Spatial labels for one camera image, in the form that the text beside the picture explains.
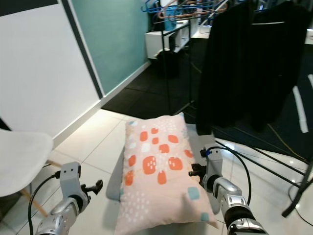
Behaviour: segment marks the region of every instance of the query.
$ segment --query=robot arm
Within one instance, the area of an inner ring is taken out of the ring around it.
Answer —
[[[213,144],[207,144],[200,151],[206,159],[206,166],[192,164],[189,176],[200,176],[200,185],[217,198],[228,229],[229,235],[264,234],[267,232],[254,218],[250,207],[239,187],[222,176],[223,158],[219,149],[207,151]]]
[[[67,235],[78,215],[90,202],[88,192],[93,191],[97,195],[101,190],[102,180],[90,188],[80,185],[80,171],[81,167],[77,162],[62,165],[60,184],[63,200],[40,222],[36,235]]]

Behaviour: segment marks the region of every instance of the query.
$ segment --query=pink pillow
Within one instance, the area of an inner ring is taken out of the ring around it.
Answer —
[[[161,224],[206,222],[217,227],[199,177],[183,114],[126,124],[121,204],[115,235]]]

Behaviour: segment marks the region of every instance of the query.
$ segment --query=white chair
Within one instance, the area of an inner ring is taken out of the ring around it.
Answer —
[[[47,134],[0,129],[0,197],[20,191],[30,199],[25,187],[45,163],[61,166],[48,160],[52,148],[53,140]],[[47,216],[38,202],[34,200],[33,204]]]

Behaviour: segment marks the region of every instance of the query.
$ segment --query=white tile floor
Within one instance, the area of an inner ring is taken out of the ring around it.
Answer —
[[[86,210],[78,217],[69,234],[102,234],[112,235],[116,225],[119,204],[106,198],[106,187],[116,161],[122,151],[125,140],[125,123],[132,117],[100,110],[84,125],[59,145],[50,155],[51,160],[59,163],[78,161],[82,165],[81,183],[93,185],[98,179],[103,180],[103,189],[97,195],[91,195],[92,200]],[[274,169],[290,180],[299,181],[301,177],[274,161],[269,161],[249,148],[227,142],[235,150],[248,154],[252,159]],[[240,162],[228,152],[223,152],[223,175],[237,184],[247,198],[246,173]],[[281,161],[305,170],[306,165],[290,157],[271,153]],[[252,200],[251,209],[255,217],[262,223],[270,235],[312,235],[313,227],[300,220],[295,212],[287,219],[281,212],[289,205],[287,190],[289,184],[260,167],[245,161],[251,174]],[[57,171],[52,166],[42,169],[33,181],[33,188],[46,177]],[[313,187],[305,192],[299,211],[311,223],[313,222],[313,205],[311,198]],[[37,201],[50,211],[62,198],[58,180],[51,180],[38,193]],[[0,224],[0,235],[28,235],[27,205],[25,198],[21,198]],[[43,218],[35,209],[32,211],[34,228]],[[220,229],[215,229],[204,223],[168,226],[169,235],[198,234],[198,235],[226,235],[227,229],[223,223],[223,216],[219,213]],[[154,230],[141,231],[137,235],[154,235],[163,232],[162,227]]]

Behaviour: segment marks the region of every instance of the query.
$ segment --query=black jacket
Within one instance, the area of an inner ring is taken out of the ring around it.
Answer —
[[[200,135],[238,120],[262,130],[297,83],[311,12],[292,1],[260,12],[253,5],[247,0],[212,23],[198,100]]]

